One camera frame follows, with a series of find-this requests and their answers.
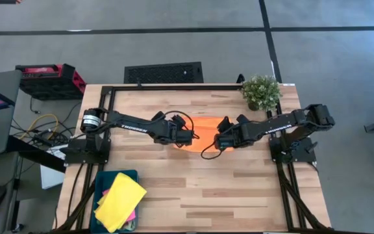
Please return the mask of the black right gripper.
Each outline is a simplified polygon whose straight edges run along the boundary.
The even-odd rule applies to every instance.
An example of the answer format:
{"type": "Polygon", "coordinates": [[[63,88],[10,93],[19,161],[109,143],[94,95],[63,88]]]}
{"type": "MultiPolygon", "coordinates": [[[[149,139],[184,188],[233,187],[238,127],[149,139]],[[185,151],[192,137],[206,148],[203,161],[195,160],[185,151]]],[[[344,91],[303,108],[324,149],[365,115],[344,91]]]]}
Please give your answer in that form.
{"type": "Polygon", "coordinates": [[[229,117],[218,124],[218,134],[214,136],[214,146],[217,150],[226,150],[227,148],[245,148],[252,145],[251,140],[246,140],[242,133],[241,126],[250,122],[243,114],[236,119],[237,124],[230,122],[229,117]]]}

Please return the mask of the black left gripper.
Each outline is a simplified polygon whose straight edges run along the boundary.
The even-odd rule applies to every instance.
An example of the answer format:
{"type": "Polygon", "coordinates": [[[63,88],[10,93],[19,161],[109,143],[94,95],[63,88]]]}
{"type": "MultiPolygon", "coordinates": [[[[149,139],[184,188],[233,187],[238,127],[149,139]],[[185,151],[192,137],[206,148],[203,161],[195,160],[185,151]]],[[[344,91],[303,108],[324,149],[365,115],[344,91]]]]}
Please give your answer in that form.
{"type": "Polygon", "coordinates": [[[186,121],[178,114],[165,119],[163,112],[158,112],[152,119],[151,138],[157,144],[174,144],[176,146],[190,146],[193,142],[193,131],[185,129],[186,121]]]}

